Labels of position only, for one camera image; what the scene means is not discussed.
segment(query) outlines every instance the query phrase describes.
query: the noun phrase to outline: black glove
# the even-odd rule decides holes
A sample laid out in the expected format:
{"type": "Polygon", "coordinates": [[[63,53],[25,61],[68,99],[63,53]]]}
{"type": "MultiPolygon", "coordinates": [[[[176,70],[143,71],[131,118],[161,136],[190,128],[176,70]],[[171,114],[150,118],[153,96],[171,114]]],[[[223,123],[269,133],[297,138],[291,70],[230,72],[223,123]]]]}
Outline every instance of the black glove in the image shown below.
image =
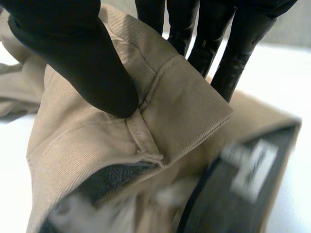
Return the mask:
{"type": "Polygon", "coordinates": [[[138,107],[134,83],[98,18],[100,0],[0,0],[25,46],[94,107],[125,118],[138,107]]]}

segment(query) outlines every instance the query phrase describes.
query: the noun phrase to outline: seam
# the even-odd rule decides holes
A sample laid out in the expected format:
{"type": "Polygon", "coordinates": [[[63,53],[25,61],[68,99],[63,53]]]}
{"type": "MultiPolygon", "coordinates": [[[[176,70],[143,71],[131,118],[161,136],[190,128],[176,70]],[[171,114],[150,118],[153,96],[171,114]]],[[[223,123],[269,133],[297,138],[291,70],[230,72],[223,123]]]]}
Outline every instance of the seam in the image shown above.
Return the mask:
{"type": "Polygon", "coordinates": [[[153,97],[153,94],[159,84],[160,79],[163,78],[163,76],[165,75],[165,73],[167,73],[169,68],[171,68],[173,65],[180,62],[181,60],[182,60],[182,57],[180,57],[180,55],[176,55],[171,60],[169,60],[164,66],[162,66],[157,76],[155,77],[145,100],[141,103],[139,107],[141,111],[143,111],[147,107],[147,104],[150,102],[151,98],[153,97]]]}
{"type": "MultiPolygon", "coordinates": [[[[70,128],[70,129],[67,129],[65,132],[63,132],[62,134],[60,134],[59,136],[57,136],[55,139],[53,139],[49,144],[48,146],[44,149],[44,151],[42,152],[42,155],[40,156],[40,158],[38,159],[38,162],[36,164],[36,166],[40,166],[42,164],[42,158],[45,157],[45,155],[47,154],[47,152],[50,150],[50,148],[52,147],[52,145],[54,143],[56,143],[59,139],[61,139],[62,137],[66,136],[67,134],[71,133],[71,132],[74,132],[76,130],[80,130],[86,126],[90,126],[90,125],[109,125],[109,124],[120,124],[120,123],[123,123],[124,122],[124,119],[120,120],[120,119],[117,119],[113,122],[109,121],[93,121],[93,122],[89,122],[89,123],[86,123],[86,124],[83,124],[83,125],[80,125],[78,127],[75,127],[75,128],[70,128]]],[[[27,159],[27,162],[30,163],[31,159],[31,153],[27,156],[28,159],[27,159]]]]}

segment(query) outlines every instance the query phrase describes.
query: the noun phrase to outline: stitching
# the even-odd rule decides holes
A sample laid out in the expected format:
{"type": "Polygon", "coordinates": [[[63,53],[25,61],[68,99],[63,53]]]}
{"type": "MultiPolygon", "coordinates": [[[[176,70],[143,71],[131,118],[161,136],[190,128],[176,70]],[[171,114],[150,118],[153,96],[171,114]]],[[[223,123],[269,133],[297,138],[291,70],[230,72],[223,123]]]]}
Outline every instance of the stitching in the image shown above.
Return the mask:
{"type": "Polygon", "coordinates": [[[147,107],[147,104],[150,102],[151,98],[153,97],[153,94],[159,84],[160,79],[162,79],[163,76],[168,72],[169,68],[171,68],[173,65],[180,62],[181,60],[182,58],[180,57],[180,55],[177,55],[167,62],[169,63],[169,65],[165,64],[164,66],[162,66],[162,68],[158,72],[158,75],[155,77],[154,82],[152,83],[145,100],[140,105],[141,111],[143,111],[147,107]]]}

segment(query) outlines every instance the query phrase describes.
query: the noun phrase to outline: tag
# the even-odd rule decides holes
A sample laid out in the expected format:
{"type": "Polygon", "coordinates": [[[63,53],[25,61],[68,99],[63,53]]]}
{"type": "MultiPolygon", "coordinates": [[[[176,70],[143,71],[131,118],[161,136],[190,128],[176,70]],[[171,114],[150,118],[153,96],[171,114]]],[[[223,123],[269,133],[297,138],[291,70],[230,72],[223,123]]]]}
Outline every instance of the tag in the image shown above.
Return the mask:
{"type": "Polygon", "coordinates": [[[222,158],[240,168],[230,190],[255,203],[276,159],[277,151],[275,145],[264,140],[260,140],[252,151],[238,144],[226,148],[222,158]]]}

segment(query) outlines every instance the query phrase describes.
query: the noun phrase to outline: white label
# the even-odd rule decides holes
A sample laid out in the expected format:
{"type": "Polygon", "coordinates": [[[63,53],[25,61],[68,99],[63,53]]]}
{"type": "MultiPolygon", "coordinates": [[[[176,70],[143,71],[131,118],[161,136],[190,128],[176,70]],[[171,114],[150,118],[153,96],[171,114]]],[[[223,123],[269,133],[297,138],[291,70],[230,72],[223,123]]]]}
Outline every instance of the white label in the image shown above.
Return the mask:
{"type": "Polygon", "coordinates": [[[240,163],[240,170],[232,181],[231,191],[255,203],[276,158],[277,150],[275,145],[264,140],[256,144],[250,157],[247,158],[244,150],[243,156],[238,160],[243,162],[240,163]]]}

